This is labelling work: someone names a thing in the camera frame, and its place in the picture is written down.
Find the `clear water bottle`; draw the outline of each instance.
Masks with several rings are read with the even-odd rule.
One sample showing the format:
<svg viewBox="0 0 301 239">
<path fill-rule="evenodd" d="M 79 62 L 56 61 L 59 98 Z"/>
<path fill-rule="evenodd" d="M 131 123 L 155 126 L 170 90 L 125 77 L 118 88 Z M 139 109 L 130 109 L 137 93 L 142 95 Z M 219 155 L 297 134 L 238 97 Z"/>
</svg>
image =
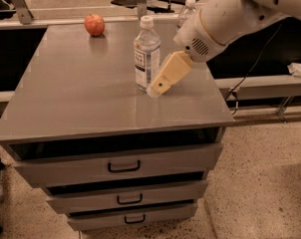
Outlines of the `clear water bottle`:
<svg viewBox="0 0 301 239">
<path fill-rule="evenodd" d="M 159 71 L 160 38 L 153 29 L 153 18 L 142 16 L 141 31 L 134 40 L 135 71 L 138 88 L 146 92 Z"/>
<path fill-rule="evenodd" d="M 190 18 L 192 14 L 195 13 L 195 0 L 186 0 L 184 7 L 179 12 L 178 18 L 177 18 L 177 31 L 179 28 L 181 28 L 182 24 Z"/>
</svg>

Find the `white robotic arm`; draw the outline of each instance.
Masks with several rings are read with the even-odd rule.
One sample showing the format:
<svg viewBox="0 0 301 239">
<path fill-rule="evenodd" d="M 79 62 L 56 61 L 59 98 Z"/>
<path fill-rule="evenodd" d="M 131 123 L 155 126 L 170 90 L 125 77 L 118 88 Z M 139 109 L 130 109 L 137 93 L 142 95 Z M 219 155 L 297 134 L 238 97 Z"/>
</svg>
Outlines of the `white robotic arm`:
<svg viewBox="0 0 301 239">
<path fill-rule="evenodd" d="M 178 30 L 174 41 L 183 51 L 166 58 L 148 94 L 159 97 L 187 75 L 192 61 L 207 62 L 241 36 L 289 16 L 301 20 L 301 0 L 208 0 Z"/>
</svg>

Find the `gray tabletop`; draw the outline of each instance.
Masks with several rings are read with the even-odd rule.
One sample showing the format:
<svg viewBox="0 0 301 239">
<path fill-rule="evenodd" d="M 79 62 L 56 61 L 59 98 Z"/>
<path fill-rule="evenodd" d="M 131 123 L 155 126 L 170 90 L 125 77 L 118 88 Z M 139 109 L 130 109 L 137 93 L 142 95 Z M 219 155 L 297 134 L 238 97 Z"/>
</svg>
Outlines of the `gray tabletop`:
<svg viewBox="0 0 301 239">
<path fill-rule="evenodd" d="M 232 116 L 209 69 L 196 64 L 159 99 L 139 91 L 133 40 L 139 22 L 50 26 L 0 119 L 0 143 L 227 125 Z M 174 24 L 155 21 L 161 59 Z"/>
</svg>

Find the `red apple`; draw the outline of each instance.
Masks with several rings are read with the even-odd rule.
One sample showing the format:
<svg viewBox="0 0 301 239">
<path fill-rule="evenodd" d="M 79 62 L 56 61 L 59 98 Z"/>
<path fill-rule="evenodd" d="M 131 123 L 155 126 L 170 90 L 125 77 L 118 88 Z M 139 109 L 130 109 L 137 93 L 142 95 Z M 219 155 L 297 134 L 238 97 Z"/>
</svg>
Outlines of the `red apple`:
<svg viewBox="0 0 301 239">
<path fill-rule="evenodd" d="M 101 15 L 90 14 L 85 18 L 84 26 L 92 36 L 100 36 L 105 29 L 105 22 Z"/>
</svg>

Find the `drawer front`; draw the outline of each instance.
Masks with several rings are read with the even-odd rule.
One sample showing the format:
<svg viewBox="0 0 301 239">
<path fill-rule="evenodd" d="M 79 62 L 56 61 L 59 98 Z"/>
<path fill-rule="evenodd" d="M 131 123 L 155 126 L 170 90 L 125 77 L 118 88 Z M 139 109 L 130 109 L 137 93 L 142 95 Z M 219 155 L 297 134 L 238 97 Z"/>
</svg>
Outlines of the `drawer front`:
<svg viewBox="0 0 301 239">
<path fill-rule="evenodd" d="M 57 213 L 134 207 L 156 203 L 196 200 L 207 186 L 205 180 L 168 183 L 154 186 L 102 190 L 49 197 L 47 202 Z"/>
<path fill-rule="evenodd" d="M 52 187 L 209 170 L 214 168 L 221 150 L 221 143 L 212 143 L 36 159 L 17 162 L 15 168 L 32 187 Z"/>
<path fill-rule="evenodd" d="M 123 211 L 108 215 L 74 217 L 69 218 L 68 223 L 75 231 L 86 231 L 105 227 L 146 224 L 160 220 L 186 219 L 193 216 L 196 209 L 197 205 L 193 203 L 175 207 L 144 209 L 136 213 Z"/>
</svg>

